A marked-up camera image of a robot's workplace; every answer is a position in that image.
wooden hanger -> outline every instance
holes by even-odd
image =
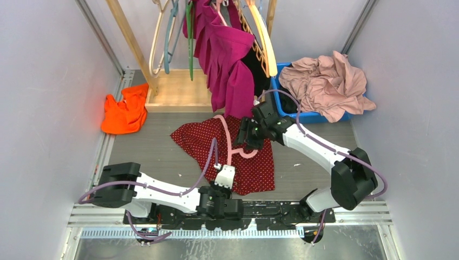
[[[243,29],[245,32],[247,32],[247,33],[253,35],[252,29],[251,29],[250,26],[248,25],[247,19],[246,19],[245,16],[244,16],[244,13],[243,13],[243,11],[242,11],[242,7],[241,7],[239,1],[235,1],[234,4],[235,4],[236,7],[238,8],[239,21],[241,22],[242,29]],[[261,63],[261,68],[262,68],[263,71],[265,72],[266,77],[270,77],[270,75],[269,75],[269,73],[268,73],[268,65],[267,65],[266,60],[265,60],[265,57],[264,57],[264,52],[263,52],[263,50],[260,48],[260,45],[259,45],[259,43],[258,43],[258,41],[257,41],[256,39],[255,39],[255,41],[253,42],[252,49],[255,51],[255,56],[257,57],[258,61],[260,61],[260,63]]]
[[[156,45],[157,45],[157,41],[158,41],[159,29],[161,28],[162,19],[163,19],[164,13],[166,11],[166,7],[171,2],[171,0],[166,0],[166,3],[164,4],[164,6],[161,4],[160,0],[152,0],[152,2],[158,6],[159,16],[158,16],[158,21],[156,23],[155,34],[153,36],[152,48],[150,50],[149,70],[150,70],[150,75],[151,76],[157,77],[159,72],[161,71],[162,65],[164,63],[164,53],[162,53],[162,55],[161,55],[161,58],[159,60],[159,64],[157,66],[155,66],[153,63],[154,63],[154,59],[155,59]]]
[[[248,8],[250,9],[250,13],[255,20],[255,24],[258,29],[258,34],[260,35],[261,45],[263,47],[264,58],[267,63],[268,67],[268,74],[271,77],[277,75],[277,64],[276,64],[276,57],[274,55],[274,50],[272,48],[271,39],[268,34],[268,30],[266,29],[265,23],[263,22],[263,18],[261,17],[260,12],[258,11],[255,0],[245,0]]]

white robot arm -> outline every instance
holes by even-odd
[[[272,106],[264,102],[255,106],[252,112],[254,119],[243,119],[236,144],[244,142],[249,148],[261,149],[264,139],[269,138],[301,152],[331,175],[330,187],[316,189],[300,200],[303,216],[314,215],[337,206],[353,210],[377,188],[374,172],[343,156],[350,154],[353,158],[370,164],[362,149],[349,151],[322,139],[304,126],[300,125],[300,129],[291,117],[280,118],[272,110]],[[93,204],[122,207],[137,218],[148,217],[154,205],[164,205],[185,214],[197,213],[210,219],[237,219],[242,216],[242,200],[231,199],[230,192],[237,169],[224,165],[218,166],[218,170],[213,186],[189,191],[189,188],[164,183],[141,173],[139,164],[130,162],[106,166],[100,184],[129,180],[144,186],[113,186],[101,189],[95,194]],[[223,194],[222,190],[228,190],[229,194]]]

hanging clothes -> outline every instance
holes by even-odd
[[[258,95],[263,91],[262,88],[268,88],[266,83],[259,83],[261,79],[258,73],[252,73],[252,70],[256,70],[251,70],[255,66],[252,65],[251,57],[256,59],[250,53],[255,37],[242,30],[238,10],[232,1],[229,1],[228,6],[231,27],[221,25],[217,12],[209,6],[210,0],[193,2],[196,39],[194,56],[207,75],[213,110],[225,108],[225,116],[251,117],[255,82],[257,86],[259,84]],[[186,23],[183,24],[183,33],[187,36]]]

blue hanger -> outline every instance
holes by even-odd
[[[179,0],[172,0],[172,8],[171,8],[171,16],[169,16],[169,22],[167,23],[167,28],[166,28],[166,37],[165,37],[165,42],[164,42],[164,71],[166,74],[169,74],[169,64],[172,61],[172,56],[174,55],[175,52],[175,47],[177,47],[177,42],[179,41],[179,35],[180,35],[180,30],[177,32],[177,35],[175,36],[175,41],[174,45],[172,47],[172,50],[169,51],[169,41],[171,40],[171,35],[174,31],[174,25],[175,25],[175,19],[177,17],[177,14],[179,13]],[[185,14],[183,14],[182,21],[180,24],[183,24],[183,20],[185,19]]]

blue basket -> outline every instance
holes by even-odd
[[[279,83],[279,74],[282,71],[282,69],[286,66],[290,65],[290,63],[277,63],[277,71],[278,74],[276,77],[271,78],[271,87],[273,89],[279,89],[280,83]],[[279,95],[282,95],[279,92],[274,92],[274,99],[276,101],[276,107],[277,111],[279,112],[279,115],[281,117],[283,116],[291,116],[293,118],[297,117],[297,114],[287,114],[282,110],[282,106],[280,105],[280,98]],[[345,112],[343,117],[339,120],[341,121],[348,121],[349,119],[352,118],[352,114],[349,114],[348,112]],[[300,113],[300,123],[302,124],[315,124],[315,123],[326,123],[328,122],[327,118],[324,116],[320,115],[317,112],[302,112]]]

